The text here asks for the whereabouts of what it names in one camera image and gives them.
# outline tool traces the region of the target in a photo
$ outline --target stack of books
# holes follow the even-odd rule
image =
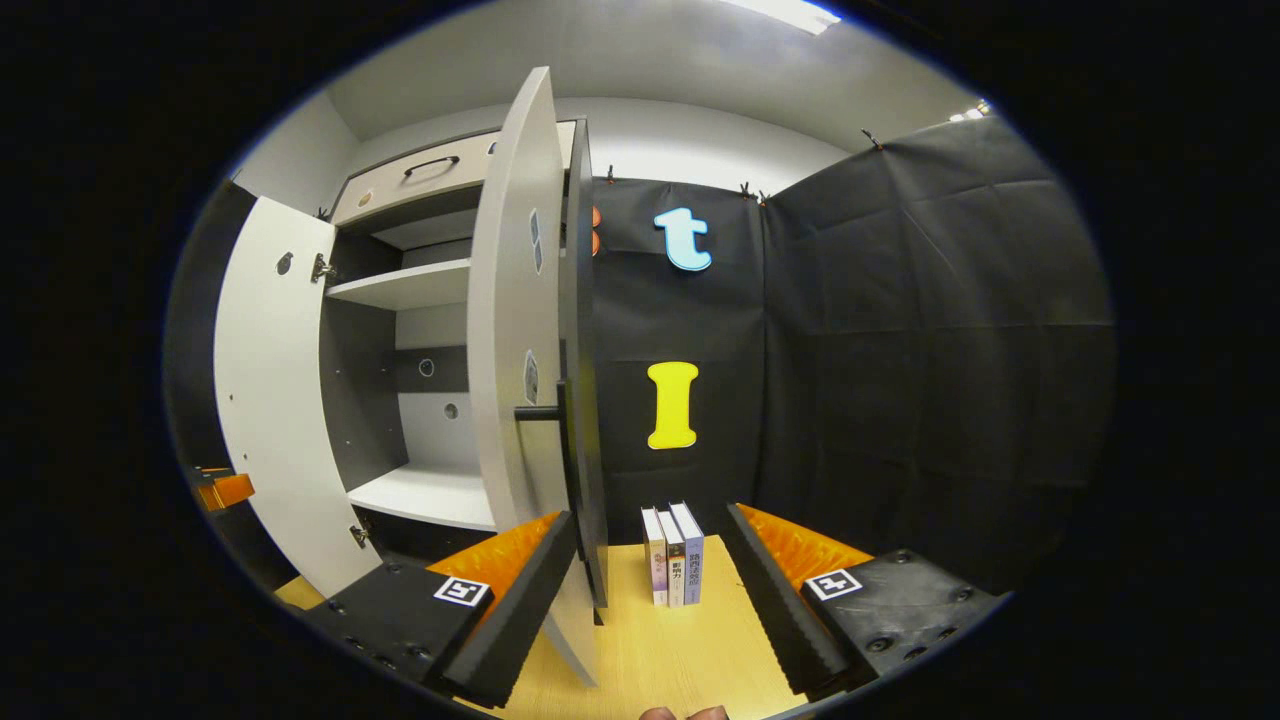
[[[684,502],[667,510],[644,507],[644,548],[649,560],[653,603],[668,607],[703,600],[703,530]]]

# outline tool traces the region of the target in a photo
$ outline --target letter cutout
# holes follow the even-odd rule
[[[698,441],[698,433],[689,427],[689,386],[696,377],[698,368],[689,363],[649,365],[649,379],[658,388],[658,413],[649,447],[672,450]]]
[[[689,208],[676,208],[653,219],[653,224],[667,231],[667,259],[681,270],[705,270],[712,264],[712,254],[698,250],[694,233],[707,234],[707,220],[694,219]]]

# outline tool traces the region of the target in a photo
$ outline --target black handle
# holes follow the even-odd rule
[[[577,477],[577,457],[573,452],[573,393],[567,379],[556,383],[557,405],[524,405],[515,407],[517,423],[558,420],[561,434],[561,461],[564,464],[564,486],[573,511],[573,523],[581,523],[582,486]],[[577,528],[577,557],[586,561],[586,547],[582,543],[582,530]]]
[[[445,155],[444,158],[436,158],[435,160],[428,160],[426,163],[422,163],[420,165],[413,165],[412,168],[404,170],[404,177],[410,177],[411,174],[413,174],[413,170],[416,170],[419,168],[425,168],[428,165],[434,165],[435,163],[443,163],[445,160],[448,160],[451,165],[453,165],[453,164],[457,164],[457,161],[461,160],[461,159],[462,158],[458,158],[457,155]]]

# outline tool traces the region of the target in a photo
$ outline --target orange object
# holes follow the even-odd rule
[[[223,510],[248,498],[253,495],[253,483],[248,475],[230,475],[218,478],[212,484],[200,486],[200,498],[205,501],[205,510]]]
[[[736,505],[796,592],[800,592],[800,585],[809,578],[873,559],[856,547],[836,542],[790,520],[748,507],[741,502]]]
[[[543,542],[547,530],[550,529],[558,515],[559,512],[552,512],[524,525],[517,525],[506,533],[499,533],[463,551],[454,552],[439,562],[428,565],[426,569],[489,585],[489,589],[493,591],[493,602],[476,623],[476,628],[479,628],[502,602],[503,596],[511,589],[520,571],[525,569],[525,564],[529,562],[538,544]]]

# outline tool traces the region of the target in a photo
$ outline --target white wall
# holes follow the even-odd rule
[[[314,95],[241,160],[236,184],[315,215],[333,209],[347,164],[360,142],[328,92]]]
[[[347,173],[453,136],[500,127],[508,105],[490,105],[404,126],[356,149]],[[773,195],[849,152],[741,115],[654,100],[558,97],[558,115],[586,115],[591,169],[620,178],[687,182]]]

